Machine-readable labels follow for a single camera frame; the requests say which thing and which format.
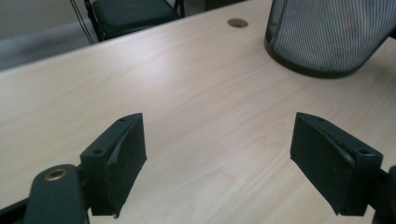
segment floor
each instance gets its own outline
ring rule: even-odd
[[[185,1],[186,16],[204,11],[199,0]],[[90,34],[96,40],[91,22],[85,19]],[[84,35],[78,21],[11,38],[0,39],[0,71],[19,65],[36,62],[74,49],[88,47],[90,42]]]

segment chair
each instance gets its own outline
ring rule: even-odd
[[[84,0],[84,3],[99,41],[184,17],[183,0],[176,0],[175,9],[166,0],[96,0],[92,4]]]

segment wood grain surface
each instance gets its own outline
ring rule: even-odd
[[[384,170],[396,164],[396,43],[350,77],[298,75],[264,49],[270,6],[250,0],[0,73],[0,207],[142,112],[148,161],[120,218],[92,223],[371,223],[371,208],[333,213],[290,141],[296,112],[310,113],[383,153]]]

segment desk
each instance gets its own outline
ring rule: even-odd
[[[301,76],[264,50],[270,6],[250,0],[0,73],[0,207],[142,112],[148,161],[118,224],[371,223],[370,208],[334,215],[290,160],[290,141],[302,111],[382,152],[384,170],[395,164],[396,43],[353,76]]]

